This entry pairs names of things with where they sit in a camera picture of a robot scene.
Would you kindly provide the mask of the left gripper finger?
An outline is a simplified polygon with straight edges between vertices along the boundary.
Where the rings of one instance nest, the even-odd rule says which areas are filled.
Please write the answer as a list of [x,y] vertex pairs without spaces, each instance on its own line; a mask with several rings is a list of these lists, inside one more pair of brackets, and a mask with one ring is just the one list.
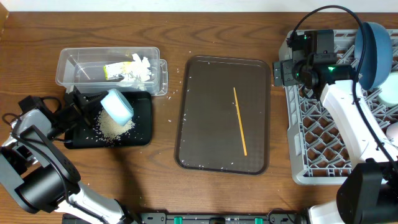
[[81,93],[77,87],[73,87],[71,92],[65,93],[65,103],[67,105],[76,105],[78,108],[87,108],[96,106],[108,95],[107,91],[99,93]]
[[77,126],[85,126],[87,128],[92,128],[96,125],[96,120],[97,120],[97,111],[91,111],[89,113],[83,113],[79,115],[76,119],[73,120],[73,122]]

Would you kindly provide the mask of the light blue rice bowl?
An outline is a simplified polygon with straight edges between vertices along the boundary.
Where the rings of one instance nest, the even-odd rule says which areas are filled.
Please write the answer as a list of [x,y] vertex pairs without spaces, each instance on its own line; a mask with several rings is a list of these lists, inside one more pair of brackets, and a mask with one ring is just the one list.
[[126,97],[117,89],[110,89],[101,100],[109,116],[120,126],[125,126],[134,116],[134,110]]

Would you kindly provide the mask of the yellow green snack wrapper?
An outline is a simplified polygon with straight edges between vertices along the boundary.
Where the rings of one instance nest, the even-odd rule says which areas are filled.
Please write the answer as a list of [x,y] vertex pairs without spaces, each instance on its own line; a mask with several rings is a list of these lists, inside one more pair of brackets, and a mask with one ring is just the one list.
[[103,67],[105,80],[126,78],[131,72],[132,62],[118,62],[107,64]]

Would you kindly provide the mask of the white napkin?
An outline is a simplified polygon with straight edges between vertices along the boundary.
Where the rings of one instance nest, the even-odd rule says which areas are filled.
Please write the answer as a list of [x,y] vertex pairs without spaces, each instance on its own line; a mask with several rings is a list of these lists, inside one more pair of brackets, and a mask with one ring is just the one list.
[[122,82],[146,82],[152,75],[148,58],[141,58],[138,54],[132,54],[130,62],[119,62],[118,67]]

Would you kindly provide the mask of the wooden chopstick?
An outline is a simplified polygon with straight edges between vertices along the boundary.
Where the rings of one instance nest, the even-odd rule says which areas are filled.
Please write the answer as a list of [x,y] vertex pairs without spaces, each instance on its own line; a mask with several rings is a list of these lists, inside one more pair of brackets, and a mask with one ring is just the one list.
[[242,123],[241,113],[240,113],[240,108],[239,108],[238,96],[237,96],[235,87],[233,87],[233,91],[234,91],[234,100],[235,100],[236,112],[237,112],[238,123],[239,123],[239,130],[240,130],[240,134],[241,134],[241,142],[243,145],[243,152],[244,152],[244,156],[248,156],[248,152],[247,152],[247,148],[246,148],[246,141],[245,141],[245,137],[244,137],[243,123]]

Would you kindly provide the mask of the dark blue plate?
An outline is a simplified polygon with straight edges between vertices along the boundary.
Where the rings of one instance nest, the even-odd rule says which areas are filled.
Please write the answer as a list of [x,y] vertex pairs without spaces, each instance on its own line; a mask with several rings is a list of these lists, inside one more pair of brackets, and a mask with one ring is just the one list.
[[383,84],[392,68],[392,40],[385,27],[375,22],[364,22],[366,37],[366,51],[361,56],[363,49],[363,36],[359,30],[354,42],[354,57],[363,59],[359,70],[362,77],[359,83],[364,90],[372,90]]

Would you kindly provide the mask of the mint green bowl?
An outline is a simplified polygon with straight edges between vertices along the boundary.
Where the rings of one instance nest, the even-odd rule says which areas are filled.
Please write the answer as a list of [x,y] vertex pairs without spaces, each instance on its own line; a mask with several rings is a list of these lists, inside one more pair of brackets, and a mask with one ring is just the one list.
[[397,71],[391,72],[386,81],[379,86],[381,92],[378,94],[377,100],[387,107],[397,105],[397,79]]

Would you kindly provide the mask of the pink white cup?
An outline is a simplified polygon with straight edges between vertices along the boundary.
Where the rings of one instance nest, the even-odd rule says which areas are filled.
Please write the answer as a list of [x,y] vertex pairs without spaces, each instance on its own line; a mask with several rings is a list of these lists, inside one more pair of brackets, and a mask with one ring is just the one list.
[[398,146],[398,122],[387,127],[386,136],[393,145]]

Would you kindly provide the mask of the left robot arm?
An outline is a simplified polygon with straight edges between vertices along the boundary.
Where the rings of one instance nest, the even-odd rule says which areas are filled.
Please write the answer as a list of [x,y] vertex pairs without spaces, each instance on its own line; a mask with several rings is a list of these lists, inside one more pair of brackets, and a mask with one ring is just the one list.
[[21,114],[11,114],[10,136],[1,146],[1,185],[29,213],[66,213],[67,222],[77,223],[142,223],[140,215],[85,185],[76,167],[53,144],[81,124],[92,127],[99,107],[116,123],[126,124],[134,114],[128,100],[116,89],[99,93],[74,89],[55,111],[47,108],[47,100],[27,96],[19,102]]

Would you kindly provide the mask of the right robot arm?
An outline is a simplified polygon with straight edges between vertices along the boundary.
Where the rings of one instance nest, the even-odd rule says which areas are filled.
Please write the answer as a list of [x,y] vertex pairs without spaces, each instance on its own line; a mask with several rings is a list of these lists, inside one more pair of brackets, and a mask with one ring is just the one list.
[[397,147],[388,140],[351,79],[321,88],[320,103],[333,118],[352,171],[336,200],[308,209],[308,223],[397,221]]

